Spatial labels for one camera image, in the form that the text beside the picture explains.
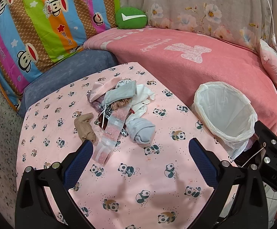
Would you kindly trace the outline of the tan brown sock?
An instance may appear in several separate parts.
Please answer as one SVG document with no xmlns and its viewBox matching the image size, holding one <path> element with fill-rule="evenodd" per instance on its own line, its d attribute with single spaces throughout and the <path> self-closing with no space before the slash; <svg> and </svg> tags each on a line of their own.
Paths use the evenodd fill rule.
<svg viewBox="0 0 277 229">
<path fill-rule="evenodd" d="M 77 111 L 74 126 L 78 132 L 78 136 L 82 142 L 85 140 L 89 140 L 92 143 L 96 141 L 96 135 L 92 129 L 90 121 L 93 119 L 93 113 L 82 114 L 81 112 Z"/>
</svg>

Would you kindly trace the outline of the black white patterned scrunchie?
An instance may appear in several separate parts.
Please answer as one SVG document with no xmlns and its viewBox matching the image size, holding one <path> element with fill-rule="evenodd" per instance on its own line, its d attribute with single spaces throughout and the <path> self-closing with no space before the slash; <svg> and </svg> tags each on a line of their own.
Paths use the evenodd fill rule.
<svg viewBox="0 0 277 229">
<path fill-rule="evenodd" d="M 109 121 L 109 118 L 111 114 L 113 113 L 113 110 L 110 106 L 104 107 L 102 104 L 98 104 L 96 106 L 97 111 L 99 112 L 94 124 L 99 126 L 101 129 L 105 130 L 107 127 L 107 123 Z"/>
</svg>

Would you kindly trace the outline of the purple cloth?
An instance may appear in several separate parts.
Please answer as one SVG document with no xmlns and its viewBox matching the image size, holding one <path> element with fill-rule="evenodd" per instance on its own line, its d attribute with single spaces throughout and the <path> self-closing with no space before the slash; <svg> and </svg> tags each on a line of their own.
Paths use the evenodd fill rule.
<svg viewBox="0 0 277 229">
<path fill-rule="evenodd" d="M 89 104 L 98 112 L 100 113 L 101 111 L 103 111 L 103 105 L 102 105 L 102 101 L 104 100 L 105 94 L 103 94 L 102 96 L 100 96 L 99 98 L 97 98 L 94 101 L 90 101 L 90 93 L 87 94 L 87 99 Z"/>
</svg>

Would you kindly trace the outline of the brown dotted scrunchie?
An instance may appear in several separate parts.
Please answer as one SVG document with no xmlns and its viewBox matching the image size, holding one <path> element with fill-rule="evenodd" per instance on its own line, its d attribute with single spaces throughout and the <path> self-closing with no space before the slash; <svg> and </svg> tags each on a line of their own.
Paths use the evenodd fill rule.
<svg viewBox="0 0 277 229">
<path fill-rule="evenodd" d="M 127 106 L 131 102 L 131 98 L 120 99 L 118 101 L 113 102 L 110 106 L 112 110 L 118 110 L 119 108 L 123 108 Z"/>
</svg>

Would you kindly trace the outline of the light blue sock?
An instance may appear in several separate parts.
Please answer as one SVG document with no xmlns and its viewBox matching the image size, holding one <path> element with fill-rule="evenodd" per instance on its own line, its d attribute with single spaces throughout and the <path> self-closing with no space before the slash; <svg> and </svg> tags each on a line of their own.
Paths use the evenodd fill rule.
<svg viewBox="0 0 277 229">
<path fill-rule="evenodd" d="M 127 124 L 127 131 L 133 142 L 149 144 L 155 133 L 156 126 L 145 118 L 135 118 Z"/>
</svg>

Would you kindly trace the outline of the pink cloth strip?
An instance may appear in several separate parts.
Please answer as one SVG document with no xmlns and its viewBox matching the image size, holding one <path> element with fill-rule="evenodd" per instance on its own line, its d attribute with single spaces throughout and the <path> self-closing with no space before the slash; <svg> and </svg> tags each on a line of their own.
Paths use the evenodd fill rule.
<svg viewBox="0 0 277 229">
<path fill-rule="evenodd" d="M 119 81 L 121 81 L 121 77 L 113 77 L 112 79 L 109 79 L 107 82 L 102 83 L 100 81 L 96 81 L 93 84 L 92 90 L 89 93 L 88 101 L 94 102 L 98 98 L 100 98 L 102 95 L 104 95 L 107 91 L 114 88 Z"/>
</svg>

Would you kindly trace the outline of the grey sock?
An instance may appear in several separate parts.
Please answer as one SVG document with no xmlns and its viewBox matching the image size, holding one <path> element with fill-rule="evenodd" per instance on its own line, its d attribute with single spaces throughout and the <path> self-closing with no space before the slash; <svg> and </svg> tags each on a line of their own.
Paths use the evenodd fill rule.
<svg viewBox="0 0 277 229">
<path fill-rule="evenodd" d="M 114 90 L 105 93 L 103 105 L 110 105 L 118 100 L 132 98 L 136 94 L 136 81 L 128 82 Z"/>
</svg>

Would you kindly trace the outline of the white cloth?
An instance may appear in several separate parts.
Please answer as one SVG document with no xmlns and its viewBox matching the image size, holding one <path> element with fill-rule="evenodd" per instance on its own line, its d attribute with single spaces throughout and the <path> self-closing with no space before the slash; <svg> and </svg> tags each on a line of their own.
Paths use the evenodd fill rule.
<svg viewBox="0 0 277 229">
<path fill-rule="evenodd" d="M 155 92 L 150 90 L 144 84 L 136 86 L 136 95 L 131 100 L 131 109 L 134 111 L 126 119 L 126 124 L 130 121 L 142 117 L 147 112 L 147 105 L 155 100 Z"/>
</svg>

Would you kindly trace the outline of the white bag lined trash bin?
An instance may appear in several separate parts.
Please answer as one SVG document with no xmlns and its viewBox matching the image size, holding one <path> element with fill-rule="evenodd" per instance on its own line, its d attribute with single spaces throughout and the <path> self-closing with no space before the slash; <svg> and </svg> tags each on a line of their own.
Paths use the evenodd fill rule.
<svg viewBox="0 0 277 229">
<path fill-rule="evenodd" d="M 195 92 L 192 108 L 231 160 L 245 150 L 255 133 L 257 113 L 250 100 L 225 82 L 201 84 Z"/>
</svg>

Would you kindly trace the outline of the pink small pillow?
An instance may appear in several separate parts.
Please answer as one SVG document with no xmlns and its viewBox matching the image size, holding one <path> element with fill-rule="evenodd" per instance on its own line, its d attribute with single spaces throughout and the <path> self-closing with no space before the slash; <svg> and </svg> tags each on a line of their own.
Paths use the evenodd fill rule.
<svg viewBox="0 0 277 229">
<path fill-rule="evenodd" d="M 259 41 L 261 63 L 277 89 L 277 52 L 264 40 Z"/>
</svg>

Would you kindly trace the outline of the pink panda print cloth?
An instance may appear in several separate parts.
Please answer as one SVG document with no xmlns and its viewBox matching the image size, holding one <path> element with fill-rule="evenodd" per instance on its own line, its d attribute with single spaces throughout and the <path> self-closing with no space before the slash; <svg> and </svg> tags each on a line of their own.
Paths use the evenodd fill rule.
<svg viewBox="0 0 277 229">
<path fill-rule="evenodd" d="M 17 172 L 48 168 L 81 145 L 77 112 L 94 113 L 87 94 L 95 82 L 134 80 L 149 92 L 144 118 L 155 126 L 149 145 L 120 136 L 105 165 L 90 161 L 70 194 L 96 228 L 187 228 L 204 207 L 208 187 L 190 153 L 197 138 L 220 160 L 226 150 L 167 87 L 136 62 L 68 84 L 31 105 L 24 117 Z"/>
</svg>

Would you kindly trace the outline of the blue grey cushion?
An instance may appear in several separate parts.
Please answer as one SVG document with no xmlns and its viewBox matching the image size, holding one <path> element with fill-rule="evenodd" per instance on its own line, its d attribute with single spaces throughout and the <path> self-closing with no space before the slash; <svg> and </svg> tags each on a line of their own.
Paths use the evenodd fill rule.
<svg viewBox="0 0 277 229">
<path fill-rule="evenodd" d="M 24 117 L 32 104 L 52 92 L 83 77 L 117 65 L 116 56 L 104 50 L 83 50 L 66 58 L 24 89 L 19 115 Z"/>
</svg>

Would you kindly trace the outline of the grey floral pillow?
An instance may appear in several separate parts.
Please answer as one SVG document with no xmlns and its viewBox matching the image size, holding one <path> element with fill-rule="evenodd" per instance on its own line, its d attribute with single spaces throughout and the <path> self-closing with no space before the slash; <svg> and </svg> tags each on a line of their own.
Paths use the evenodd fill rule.
<svg viewBox="0 0 277 229">
<path fill-rule="evenodd" d="M 271 0 L 120 0 L 147 14 L 147 24 L 220 38 L 252 51 L 272 37 Z"/>
</svg>

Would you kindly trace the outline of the colourful monkey print quilt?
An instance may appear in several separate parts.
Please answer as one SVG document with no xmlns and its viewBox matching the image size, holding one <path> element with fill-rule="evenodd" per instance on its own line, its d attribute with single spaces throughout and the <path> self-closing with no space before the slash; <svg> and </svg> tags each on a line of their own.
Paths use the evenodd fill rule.
<svg viewBox="0 0 277 229">
<path fill-rule="evenodd" d="M 0 93 L 18 110 L 24 89 L 88 38 L 114 28 L 120 0 L 1 0 Z"/>
</svg>

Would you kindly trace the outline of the green round cushion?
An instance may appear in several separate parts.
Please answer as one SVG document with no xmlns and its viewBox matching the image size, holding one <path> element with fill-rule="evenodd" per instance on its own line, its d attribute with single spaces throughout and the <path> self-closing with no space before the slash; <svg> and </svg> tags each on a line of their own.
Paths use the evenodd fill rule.
<svg viewBox="0 0 277 229">
<path fill-rule="evenodd" d="M 147 25 L 147 15 L 137 8 L 123 7 L 116 12 L 115 22 L 119 29 L 142 29 Z"/>
</svg>

